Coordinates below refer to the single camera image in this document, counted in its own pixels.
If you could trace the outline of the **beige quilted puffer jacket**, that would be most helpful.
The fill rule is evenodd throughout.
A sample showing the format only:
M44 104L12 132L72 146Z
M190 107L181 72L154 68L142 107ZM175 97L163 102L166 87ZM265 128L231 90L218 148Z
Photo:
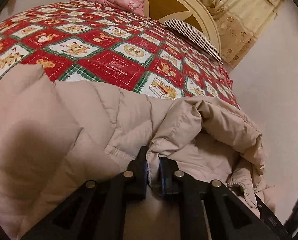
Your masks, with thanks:
M0 226L20 239L85 181L125 171L148 146L149 191L127 209L125 239L178 239L175 207L162 200L159 159L201 181L236 191L255 214L275 210L264 180L262 133L215 97L157 99L114 85L50 81L43 67L18 64L0 80Z

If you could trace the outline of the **red christmas patterned bedspread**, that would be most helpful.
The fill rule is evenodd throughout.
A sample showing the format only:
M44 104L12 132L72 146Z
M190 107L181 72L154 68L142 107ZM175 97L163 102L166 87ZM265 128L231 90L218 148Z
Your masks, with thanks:
M40 64L51 81L99 81L160 99L213 96L233 105L225 71L156 20L69 1L0 22L0 80Z

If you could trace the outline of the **striped pillow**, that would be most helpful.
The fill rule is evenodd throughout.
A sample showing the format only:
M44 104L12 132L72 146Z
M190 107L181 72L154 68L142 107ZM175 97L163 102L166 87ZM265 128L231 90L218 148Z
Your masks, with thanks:
M183 36L201 50L209 54L218 64L222 65L222 58L216 46L197 28L177 19L166 20L164 24L171 30Z

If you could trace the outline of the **yellow patterned right curtain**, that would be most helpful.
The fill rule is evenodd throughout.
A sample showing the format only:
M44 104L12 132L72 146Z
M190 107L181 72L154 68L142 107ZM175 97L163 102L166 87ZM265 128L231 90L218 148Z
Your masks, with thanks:
M235 68L276 18L285 0L200 0L221 40L223 61Z

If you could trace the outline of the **cream wooden arched headboard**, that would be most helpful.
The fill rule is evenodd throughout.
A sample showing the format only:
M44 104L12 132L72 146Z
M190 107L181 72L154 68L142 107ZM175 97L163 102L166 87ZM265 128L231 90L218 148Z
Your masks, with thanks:
M221 52L216 23L200 0L145 0L144 15L161 24L170 19L189 23L201 31Z

